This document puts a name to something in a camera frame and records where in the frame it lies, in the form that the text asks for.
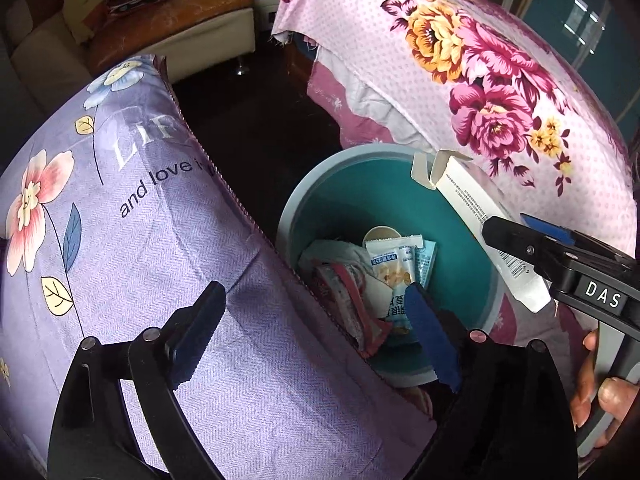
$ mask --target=blue gripper pad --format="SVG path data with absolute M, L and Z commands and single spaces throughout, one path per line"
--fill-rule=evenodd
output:
M 438 380 L 458 393 L 462 384 L 458 350 L 450 341 L 435 311 L 429 305 L 418 283 L 412 283 L 404 292 L 404 312 L 433 365 Z

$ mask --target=brown leather cushion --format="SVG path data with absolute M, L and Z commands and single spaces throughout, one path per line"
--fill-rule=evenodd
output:
M 253 0 L 165 0 L 109 23 L 89 45 L 87 67 L 97 76 L 141 49 L 198 23 L 253 5 Z

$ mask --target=yellow leaf print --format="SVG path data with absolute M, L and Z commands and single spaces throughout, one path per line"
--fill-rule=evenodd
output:
M 44 300 L 47 302 L 50 312 L 54 316 L 64 316 L 74 306 L 71 294 L 56 278 L 43 276 L 40 281 L 42 282 Z
M 9 382 L 9 367 L 7 363 L 4 362 L 4 359 L 0 357 L 0 373 L 2 373 L 2 377 L 6 381 L 9 388 L 11 387 L 11 383 Z
M 94 132 L 94 118 L 91 115 L 80 117 L 76 121 L 76 132 L 80 135 L 89 135 Z

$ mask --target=metal screw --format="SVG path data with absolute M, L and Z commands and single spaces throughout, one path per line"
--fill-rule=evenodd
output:
M 469 338 L 476 343 L 484 343 L 486 341 L 486 334 L 482 332 L 482 330 L 472 330 L 469 333 Z
M 82 350 L 90 350 L 95 346 L 95 343 L 96 343 L 95 337 L 93 336 L 85 337 L 84 339 L 82 339 L 82 342 L 80 343 L 80 348 Z
M 544 341 L 540 341 L 540 339 L 534 339 L 531 342 L 531 348 L 533 348 L 536 352 L 543 354 L 546 352 L 546 345 Z
M 160 329 L 156 327 L 147 328 L 142 333 L 142 339 L 144 339 L 145 341 L 155 341 L 159 337 L 160 337 Z

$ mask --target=human hand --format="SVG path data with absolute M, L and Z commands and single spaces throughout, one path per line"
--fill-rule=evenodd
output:
M 578 380 L 574 398 L 571 399 L 571 416 L 574 420 L 574 426 L 578 428 L 589 418 L 591 412 L 591 395 L 595 392 L 596 381 L 593 372 L 593 362 L 595 356 L 596 343 L 598 341 L 598 332 L 591 332 L 584 338 L 582 342 L 587 350 L 591 353 L 582 364 L 578 373 Z M 606 446 L 612 439 L 622 420 L 626 417 L 631 405 L 638 394 L 638 386 L 628 383 L 617 377 L 607 378 L 602 382 L 598 390 L 598 401 L 600 407 L 607 413 L 613 415 L 613 422 L 607 430 L 596 441 L 595 447 Z

